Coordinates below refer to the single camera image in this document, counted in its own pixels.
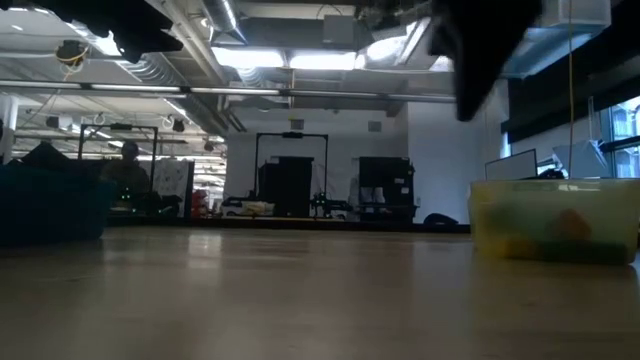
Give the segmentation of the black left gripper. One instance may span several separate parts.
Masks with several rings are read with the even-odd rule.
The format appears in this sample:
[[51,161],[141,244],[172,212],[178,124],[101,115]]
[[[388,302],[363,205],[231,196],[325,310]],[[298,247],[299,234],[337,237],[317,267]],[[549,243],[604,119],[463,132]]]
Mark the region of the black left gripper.
[[130,63],[138,63],[147,53],[175,52],[183,43],[168,34],[173,22],[147,0],[29,0],[51,10],[64,21],[78,21],[87,26],[115,31],[125,26],[138,30],[119,29],[113,33],[120,55]]

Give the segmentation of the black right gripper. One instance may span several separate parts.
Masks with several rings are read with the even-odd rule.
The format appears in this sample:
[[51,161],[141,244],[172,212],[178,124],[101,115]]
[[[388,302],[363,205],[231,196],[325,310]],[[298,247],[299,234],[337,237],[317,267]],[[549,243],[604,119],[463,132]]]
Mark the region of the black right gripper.
[[429,53],[453,60],[459,121],[474,118],[542,10],[542,0],[431,1]]

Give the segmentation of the yellow plastic bin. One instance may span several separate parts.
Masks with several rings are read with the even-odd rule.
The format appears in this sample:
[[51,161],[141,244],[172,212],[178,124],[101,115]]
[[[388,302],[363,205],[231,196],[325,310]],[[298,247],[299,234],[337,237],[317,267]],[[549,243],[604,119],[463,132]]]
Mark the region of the yellow plastic bin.
[[469,219],[479,254],[500,259],[496,243],[525,237],[539,245],[569,242],[554,235],[552,222],[566,209],[576,210],[590,225],[589,243],[627,248],[636,258],[640,230],[640,180],[572,179],[486,181],[471,185]]

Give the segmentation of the small yellow wooden block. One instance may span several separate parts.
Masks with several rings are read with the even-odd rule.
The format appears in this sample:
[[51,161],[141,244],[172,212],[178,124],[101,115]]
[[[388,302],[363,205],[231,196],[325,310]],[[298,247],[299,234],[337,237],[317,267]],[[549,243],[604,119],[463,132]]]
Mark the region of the small yellow wooden block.
[[525,237],[500,238],[496,247],[503,258],[534,259],[538,255],[537,243]]

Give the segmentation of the long green wooden block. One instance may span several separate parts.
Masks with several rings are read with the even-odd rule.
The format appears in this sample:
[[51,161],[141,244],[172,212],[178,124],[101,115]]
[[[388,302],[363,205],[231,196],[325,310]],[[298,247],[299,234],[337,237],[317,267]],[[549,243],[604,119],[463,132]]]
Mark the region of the long green wooden block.
[[628,263],[624,245],[589,242],[544,242],[536,255],[544,261],[623,265]]

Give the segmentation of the whiteboard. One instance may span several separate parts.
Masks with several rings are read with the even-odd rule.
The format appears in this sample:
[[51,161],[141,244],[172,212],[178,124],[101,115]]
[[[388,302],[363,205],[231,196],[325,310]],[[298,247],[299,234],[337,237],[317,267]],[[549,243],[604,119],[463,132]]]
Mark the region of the whiteboard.
[[488,181],[523,180],[538,175],[535,149],[487,162],[485,177]]

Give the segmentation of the bright ceiling light panel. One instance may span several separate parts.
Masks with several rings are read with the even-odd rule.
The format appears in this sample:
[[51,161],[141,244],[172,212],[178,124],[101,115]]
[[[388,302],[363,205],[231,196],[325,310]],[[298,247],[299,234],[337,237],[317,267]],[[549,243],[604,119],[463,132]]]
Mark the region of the bright ceiling light panel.
[[247,50],[212,47],[219,64],[240,69],[278,68],[285,65],[282,55],[275,50]]
[[356,53],[322,53],[295,55],[289,61],[289,67],[300,70],[337,70],[351,71],[355,67]]

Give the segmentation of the black cabinet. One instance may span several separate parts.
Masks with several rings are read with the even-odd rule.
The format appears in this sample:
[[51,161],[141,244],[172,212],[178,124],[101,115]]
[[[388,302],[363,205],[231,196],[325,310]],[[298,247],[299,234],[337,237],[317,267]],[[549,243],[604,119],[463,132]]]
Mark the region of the black cabinet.
[[361,157],[358,213],[364,222],[412,223],[415,170],[409,158]]

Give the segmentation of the person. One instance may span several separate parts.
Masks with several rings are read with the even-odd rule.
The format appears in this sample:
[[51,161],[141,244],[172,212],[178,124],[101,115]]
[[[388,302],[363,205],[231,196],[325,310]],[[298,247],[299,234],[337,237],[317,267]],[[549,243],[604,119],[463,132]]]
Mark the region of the person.
[[150,190],[150,179],[138,161],[139,147],[133,141],[125,141],[121,158],[109,161],[101,171],[101,178],[116,185],[113,207],[129,208]]

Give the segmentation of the black bag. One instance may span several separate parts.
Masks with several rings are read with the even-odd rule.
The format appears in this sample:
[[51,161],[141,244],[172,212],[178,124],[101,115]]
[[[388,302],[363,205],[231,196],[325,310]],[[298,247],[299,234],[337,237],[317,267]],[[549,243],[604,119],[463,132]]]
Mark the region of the black bag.
[[427,226],[456,226],[459,222],[441,213],[431,213],[424,218],[423,224]]

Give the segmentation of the white printed cloth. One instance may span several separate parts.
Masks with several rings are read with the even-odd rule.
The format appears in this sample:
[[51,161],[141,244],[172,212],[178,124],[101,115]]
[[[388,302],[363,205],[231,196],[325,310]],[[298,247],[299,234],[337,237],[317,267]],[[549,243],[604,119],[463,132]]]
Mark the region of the white printed cloth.
[[153,190],[160,196],[177,196],[178,216],[184,217],[193,192],[195,163],[187,160],[160,159],[154,163]]

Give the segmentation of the long ceiling pipe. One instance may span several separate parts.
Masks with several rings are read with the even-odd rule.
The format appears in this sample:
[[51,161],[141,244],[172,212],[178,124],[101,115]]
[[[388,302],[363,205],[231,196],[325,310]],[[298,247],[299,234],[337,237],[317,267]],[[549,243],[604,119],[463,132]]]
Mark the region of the long ceiling pipe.
[[0,87],[16,89],[51,89],[102,91],[122,93],[150,93],[164,95],[240,95],[267,97],[317,97],[317,98],[345,98],[365,101],[394,101],[420,103],[454,103],[453,96],[444,95],[415,95],[396,93],[372,93],[354,91],[329,91],[288,88],[245,88],[245,87],[192,87],[192,86],[163,86],[163,85],[128,85],[90,82],[67,81],[32,81],[0,79]]

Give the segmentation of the window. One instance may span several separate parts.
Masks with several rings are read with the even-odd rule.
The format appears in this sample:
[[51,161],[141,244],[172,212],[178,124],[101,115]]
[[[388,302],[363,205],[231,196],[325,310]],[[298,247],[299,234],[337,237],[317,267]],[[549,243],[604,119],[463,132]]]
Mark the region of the window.
[[640,96],[611,108],[611,140],[639,140],[618,145],[613,152],[615,175],[618,178],[640,178]]

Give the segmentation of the red background object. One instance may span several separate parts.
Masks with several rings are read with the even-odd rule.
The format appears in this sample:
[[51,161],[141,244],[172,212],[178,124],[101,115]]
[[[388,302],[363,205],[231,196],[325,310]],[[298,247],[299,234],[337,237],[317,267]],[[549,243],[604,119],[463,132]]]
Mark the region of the red background object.
[[197,189],[192,193],[191,217],[207,218],[208,214],[209,214],[208,192],[203,189]]

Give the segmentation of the black background machine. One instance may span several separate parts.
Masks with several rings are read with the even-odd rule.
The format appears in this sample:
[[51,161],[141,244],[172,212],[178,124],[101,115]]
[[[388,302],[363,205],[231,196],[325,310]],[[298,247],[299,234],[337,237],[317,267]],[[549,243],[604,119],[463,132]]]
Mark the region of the black background machine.
[[323,192],[314,194],[310,205],[314,218],[345,220],[353,211],[353,207],[347,201],[330,199]]

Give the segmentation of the blue plastic bin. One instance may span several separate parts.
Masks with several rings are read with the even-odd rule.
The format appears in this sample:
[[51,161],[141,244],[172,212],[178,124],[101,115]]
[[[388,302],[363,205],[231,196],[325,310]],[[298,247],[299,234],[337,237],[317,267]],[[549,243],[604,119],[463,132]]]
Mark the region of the blue plastic bin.
[[0,248],[97,240],[115,192],[86,176],[0,166]]

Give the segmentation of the black backdrop panel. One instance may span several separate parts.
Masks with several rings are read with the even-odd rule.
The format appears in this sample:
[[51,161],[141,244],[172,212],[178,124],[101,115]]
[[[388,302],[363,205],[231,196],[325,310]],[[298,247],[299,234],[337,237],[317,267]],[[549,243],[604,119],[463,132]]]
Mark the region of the black backdrop panel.
[[311,199],[311,157],[280,157],[258,170],[258,196],[273,204],[276,217],[309,216]]

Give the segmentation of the round metal air duct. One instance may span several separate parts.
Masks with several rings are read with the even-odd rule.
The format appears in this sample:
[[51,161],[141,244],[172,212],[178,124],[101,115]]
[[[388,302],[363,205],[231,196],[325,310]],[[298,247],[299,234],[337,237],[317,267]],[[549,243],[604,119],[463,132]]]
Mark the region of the round metal air duct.
[[240,19],[234,0],[201,0],[203,11],[213,29],[247,45],[240,29]]

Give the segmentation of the silver ventilation duct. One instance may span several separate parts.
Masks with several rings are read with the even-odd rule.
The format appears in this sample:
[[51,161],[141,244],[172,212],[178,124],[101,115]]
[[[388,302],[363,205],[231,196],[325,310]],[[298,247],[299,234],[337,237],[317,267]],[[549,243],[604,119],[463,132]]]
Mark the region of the silver ventilation duct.
[[611,0],[542,0],[542,5],[542,14],[504,65],[504,78],[535,75],[611,25]]

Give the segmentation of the black aluminium table frame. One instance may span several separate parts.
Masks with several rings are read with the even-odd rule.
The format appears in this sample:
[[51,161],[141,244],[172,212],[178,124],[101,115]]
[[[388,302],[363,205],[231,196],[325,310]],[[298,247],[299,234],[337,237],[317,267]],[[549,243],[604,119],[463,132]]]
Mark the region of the black aluminium table frame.
[[190,227],[217,229],[269,229],[308,231],[400,232],[435,234],[470,234],[465,224],[451,226],[394,222],[343,222],[313,218],[163,218],[163,217],[109,217],[107,227]]

